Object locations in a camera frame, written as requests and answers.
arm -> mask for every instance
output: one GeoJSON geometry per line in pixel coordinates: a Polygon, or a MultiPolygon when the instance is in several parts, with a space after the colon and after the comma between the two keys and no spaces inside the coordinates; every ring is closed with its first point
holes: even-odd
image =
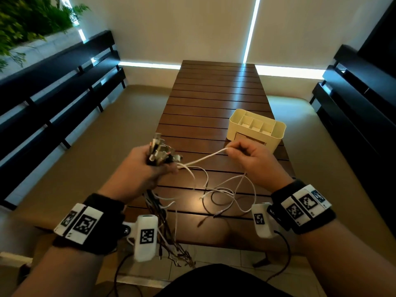
{"type": "MultiPolygon", "coordinates": [[[[177,171],[173,164],[146,165],[148,150],[148,145],[132,149],[98,193],[127,204],[145,190],[153,189],[162,175],[177,171]]],[[[102,262],[103,255],[51,247],[13,296],[89,296],[102,262]]]]}
{"type": "MultiPolygon", "coordinates": [[[[227,147],[231,147],[227,154],[245,168],[249,178],[270,192],[293,182],[264,145],[243,139],[227,147]]],[[[298,239],[329,295],[396,296],[396,268],[338,220],[298,239]]]]}

qr code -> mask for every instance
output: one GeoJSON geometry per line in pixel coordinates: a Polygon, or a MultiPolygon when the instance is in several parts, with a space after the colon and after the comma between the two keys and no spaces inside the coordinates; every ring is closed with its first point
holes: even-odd
{"type": "Polygon", "coordinates": [[[300,210],[300,208],[295,203],[293,203],[288,208],[286,208],[286,210],[295,220],[297,220],[299,217],[301,217],[304,214],[303,211],[300,210]]]}
{"type": "Polygon", "coordinates": [[[254,214],[254,220],[255,220],[257,225],[264,225],[265,224],[264,217],[263,217],[262,213],[255,213],[254,214]]]}
{"type": "Polygon", "coordinates": [[[318,205],[318,203],[310,194],[306,194],[305,196],[301,197],[299,201],[307,210],[310,210],[318,205]]]}
{"type": "Polygon", "coordinates": [[[97,219],[83,214],[78,220],[76,225],[73,227],[74,230],[83,233],[84,235],[89,234],[91,229],[95,226],[97,219]]]}
{"type": "Polygon", "coordinates": [[[154,242],[154,229],[142,229],[140,231],[140,244],[150,244],[154,242]]]}
{"type": "Polygon", "coordinates": [[[70,224],[70,222],[73,220],[73,218],[76,216],[77,212],[76,211],[70,211],[70,213],[66,216],[66,218],[63,219],[61,222],[62,226],[67,226],[70,224]]]}
{"type": "Polygon", "coordinates": [[[314,195],[316,197],[316,199],[319,200],[320,203],[323,203],[324,201],[326,201],[326,199],[317,190],[313,190],[311,192],[311,194],[314,195]]]}

black pants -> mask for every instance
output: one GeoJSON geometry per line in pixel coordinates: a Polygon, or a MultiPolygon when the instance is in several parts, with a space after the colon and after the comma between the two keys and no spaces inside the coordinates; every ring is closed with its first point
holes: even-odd
{"type": "Polygon", "coordinates": [[[265,281],[226,265],[208,265],[194,269],[166,286],[156,297],[164,296],[275,296],[291,297],[265,281]]]}

brown slatted table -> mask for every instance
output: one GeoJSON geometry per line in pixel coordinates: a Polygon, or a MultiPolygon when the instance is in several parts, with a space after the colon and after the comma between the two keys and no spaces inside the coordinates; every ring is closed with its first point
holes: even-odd
{"type": "MultiPolygon", "coordinates": [[[[274,118],[254,64],[184,60],[157,132],[162,134],[166,144],[183,155],[183,162],[191,162],[224,148],[228,143],[229,118],[237,108],[274,118]]],[[[283,142],[274,155],[294,177],[283,142]]],[[[209,174],[208,188],[244,172],[226,154],[215,155],[197,165],[209,174]]],[[[206,175],[202,170],[194,170],[194,175],[196,190],[192,190],[193,179],[186,170],[178,175],[166,175],[155,190],[164,198],[178,198],[176,204],[169,207],[168,221],[171,228],[174,227],[177,210],[179,242],[244,250],[285,250],[279,237],[260,239],[255,233],[251,213],[241,212],[236,204],[222,217],[213,218],[230,198],[216,193],[213,201],[205,198],[202,202],[200,196],[204,193],[206,175]]],[[[238,181],[229,181],[226,186],[235,189],[238,181]]],[[[271,200],[267,190],[256,187],[256,192],[258,203],[271,200]]],[[[253,203],[253,189],[247,180],[242,182],[238,193],[240,206],[248,210],[253,203]]],[[[138,215],[148,213],[143,197],[130,205],[126,220],[135,221],[138,215]]],[[[286,236],[295,252],[294,236],[289,233],[286,236]]]]}

desk organizer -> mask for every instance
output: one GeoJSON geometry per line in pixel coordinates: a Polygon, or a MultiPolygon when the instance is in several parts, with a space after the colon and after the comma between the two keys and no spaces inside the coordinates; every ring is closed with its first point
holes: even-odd
{"type": "Polygon", "coordinates": [[[236,109],[230,117],[227,139],[235,140],[240,136],[264,144],[274,153],[285,134],[286,124],[254,114],[244,109],[236,109]]]}

